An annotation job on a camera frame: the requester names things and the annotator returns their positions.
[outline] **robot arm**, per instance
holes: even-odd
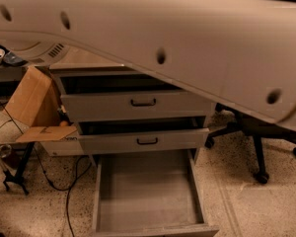
[[[74,45],[296,130],[296,4],[0,0],[0,42]]]

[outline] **black drawer handle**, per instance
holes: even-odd
[[[153,99],[151,102],[148,102],[148,103],[140,103],[140,102],[136,102],[134,100],[130,100],[130,104],[133,107],[153,107],[156,105],[156,103],[157,103],[156,99]]]
[[[155,138],[153,141],[141,142],[139,138],[137,138],[138,145],[155,145],[158,143],[158,138]]]

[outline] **speckled floor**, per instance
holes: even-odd
[[[223,125],[233,116],[215,115],[211,125]],[[0,125],[8,118],[0,111]],[[0,130],[0,142],[19,135],[8,122]],[[241,132],[216,139],[211,149],[202,149],[196,173],[202,189],[209,224],[217,224],[221,236],[296,236],[296,158],[293,145],[282,140],[263,141],[270,179],[258,184],[253,173],[258,169],[253,142]],[[49,157],[37,145],[46,174],[59,188],[74,178],[77,157]],[[89,164],[83,159],[79,171]],[[66,192],[51,188],[32,154],[25,172],[28,196],[16,185],[5,191],[0,169],[0,232],[6,236],[71,236],[65,217]],[[69,214],[75,236],[89,236],[91,230],[96,171],[90,169],[72,190]]]

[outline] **black office chair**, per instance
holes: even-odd
[[[292,131],[275,124],[268,123],[257,118],[242,114],[236,110],[217,104],[216,112],[230,111],[235,115],[236,121],[228,122],[227,127],[213,131],[208,134],[205,146],[211,148],[214,145],[214,137],[242,131],[245,136],[251,136],[254,139],[256,154],[259,163],[259,172],[255,174],[258,182],[266,184],[269,175],[265,169],[262,138],[284,139],[296,145],[296,131]],[[296,147],[293,149],[293,154],[296,156]]]

